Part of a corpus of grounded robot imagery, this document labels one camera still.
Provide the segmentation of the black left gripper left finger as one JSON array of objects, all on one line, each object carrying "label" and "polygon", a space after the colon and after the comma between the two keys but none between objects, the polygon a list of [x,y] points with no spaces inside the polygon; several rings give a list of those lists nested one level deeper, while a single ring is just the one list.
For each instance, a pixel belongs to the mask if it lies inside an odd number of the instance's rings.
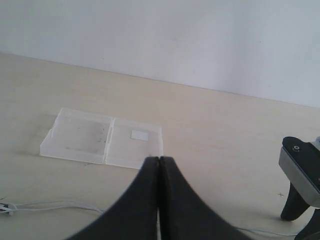
[{"label": "black left gripper left finger", "polygon": [[147,157],[122,194],[93,223],[70,240],[156,240],[159,158]]}]

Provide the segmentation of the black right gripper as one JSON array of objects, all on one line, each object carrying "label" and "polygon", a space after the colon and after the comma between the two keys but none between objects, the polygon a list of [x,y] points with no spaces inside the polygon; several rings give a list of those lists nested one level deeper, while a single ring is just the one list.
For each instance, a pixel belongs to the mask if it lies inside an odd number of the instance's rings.
[{"label": "black right gripper", "polygon": [[[282,140],[279,166],[290,181],[288,197],[280,218],[295,221],[310,206],[320,207],[320,138],[304,142],[287,136]],[[294,240],[320,239],[320,213],[314,212]]]}]

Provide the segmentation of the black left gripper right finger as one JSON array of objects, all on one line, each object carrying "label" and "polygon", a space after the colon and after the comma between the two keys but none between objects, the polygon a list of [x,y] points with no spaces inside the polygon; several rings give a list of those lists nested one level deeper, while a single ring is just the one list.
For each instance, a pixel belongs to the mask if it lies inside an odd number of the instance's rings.
[{"label": "black left gripper right finger", "polygon": [[192,189],[172,157],[159,159],[158,211],[163,240],[249,240]]}]

